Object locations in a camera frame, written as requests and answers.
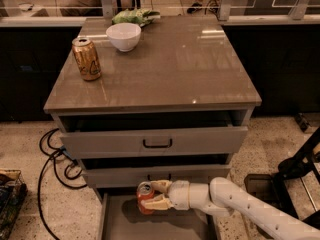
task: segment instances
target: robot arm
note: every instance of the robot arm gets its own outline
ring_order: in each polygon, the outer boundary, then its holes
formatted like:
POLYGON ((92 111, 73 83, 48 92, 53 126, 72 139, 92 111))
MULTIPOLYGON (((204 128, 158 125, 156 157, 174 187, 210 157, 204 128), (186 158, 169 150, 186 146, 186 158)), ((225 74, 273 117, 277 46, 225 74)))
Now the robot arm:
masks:
POLYGON ((188 181, 153 181, 151 186, 160 196, 142 200, 150 210, 199 209, 212 216, 230 216, 234 210, 246 215, 274 239, 320 240, 320 231, 251 196, 225 178, 214 178, 208 184, 188 181))

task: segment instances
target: speckled floor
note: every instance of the speckled floor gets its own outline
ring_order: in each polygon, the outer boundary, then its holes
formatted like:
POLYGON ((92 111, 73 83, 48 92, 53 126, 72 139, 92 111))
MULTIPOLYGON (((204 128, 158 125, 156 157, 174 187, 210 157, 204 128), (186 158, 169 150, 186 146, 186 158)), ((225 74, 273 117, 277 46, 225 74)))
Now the speckled floor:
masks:
MULTIPOLYGON (((28 195, 11 233, 10 240, 52 239, 44 228, 37 208, 37 184, 40 171, 48 159, 39 149, 41 137, 56 128, 54 122, 2 122, 0 123, 0 168, 19 169, 28 186, 28 195)), ((59 147, 59 132, 52 146, 59 147)), ((230 179, 245 188, 244 178, 249 173, 277 172, 277 165, 293 156, 311 134, 304 134, 291 117, 252 118, 248 135, 232 159, 230 179)), ((58 161, 58 172, 68 160, 58 161)), ((320 207, 319 185, 313 174, 304 177, 316 207, 320 207)), ((79 179, 73 185, 82 185, 79 179)), ((290 180, 288 190, 300 219, 314 213, 301 180, 290 180)), ((42 207, 51 230, 61 240, 98 239, 101 204, 90 188, 70 190, 55 178, 50 164, 42 184, 42 207)), ((219 218, 218 228, 223 240, 266 239, 247 218, 235 212, 231 217, 219 218)))

